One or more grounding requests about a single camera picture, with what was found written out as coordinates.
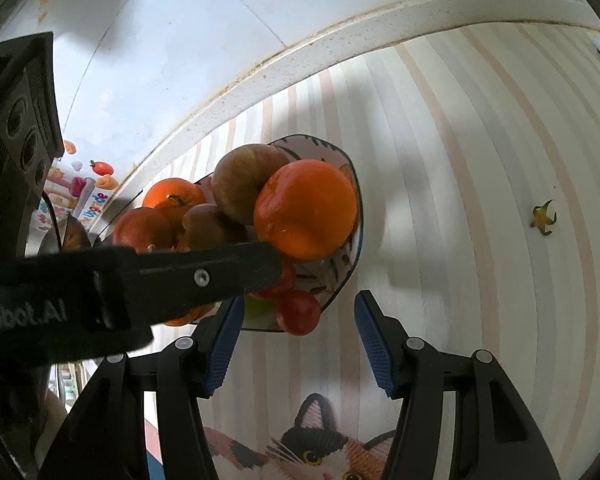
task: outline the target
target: cat ear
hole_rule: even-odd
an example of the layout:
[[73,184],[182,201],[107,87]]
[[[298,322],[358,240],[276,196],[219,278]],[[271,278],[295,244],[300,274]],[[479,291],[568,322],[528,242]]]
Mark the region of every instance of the cat ear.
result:
[[395,430],[387,431],[372,438],[363,447],[382,462],[386,461],[391,449],[391,444],[394,442]]
[[308,396],[300,409],[294,423],[296,428],[318,428],[335,431],[336,421],[329,400],[321,394]]

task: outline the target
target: cat illustration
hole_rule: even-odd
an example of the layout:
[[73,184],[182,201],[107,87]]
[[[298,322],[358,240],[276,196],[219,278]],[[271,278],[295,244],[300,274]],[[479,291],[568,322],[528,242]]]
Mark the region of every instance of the cat illustration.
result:
[[395,431],[363,443],[336,429],[329,401],[309,395],[296,420],[266,453],[253,451],[219,431],[205,428],[221,480],[379,480]]

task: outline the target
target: green fruit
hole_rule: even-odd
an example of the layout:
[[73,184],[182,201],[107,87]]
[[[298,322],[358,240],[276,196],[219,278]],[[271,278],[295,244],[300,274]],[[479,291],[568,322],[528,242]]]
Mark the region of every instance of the green fruit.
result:
[[254,319],[273,310],[273,300],[258,300],[249,294],[244,295],[244,319]]

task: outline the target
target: black cable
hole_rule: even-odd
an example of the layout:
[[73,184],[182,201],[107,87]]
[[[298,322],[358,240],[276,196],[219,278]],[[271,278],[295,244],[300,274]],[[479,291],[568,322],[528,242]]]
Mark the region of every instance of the black cable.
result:
[[58,228],[58,219],[56,218],[56,212],[54,211],[54,205],[51,203],[49,195],[46,191],[42,192],[42,200],[45,201],[46,207],[49,209],[51,215],[51,221],[53,222],[54,229],[56,230],[56,240],[58,240],[58,252],[62,251],[62,240],[60,238],[60,229]]

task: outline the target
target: stem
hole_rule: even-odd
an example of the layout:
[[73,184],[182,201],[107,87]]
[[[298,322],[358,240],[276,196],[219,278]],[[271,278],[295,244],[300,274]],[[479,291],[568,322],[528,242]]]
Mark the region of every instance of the stem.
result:
[[187,205],[180,195],[167,195],[168,200],[177,200],[179,206]]

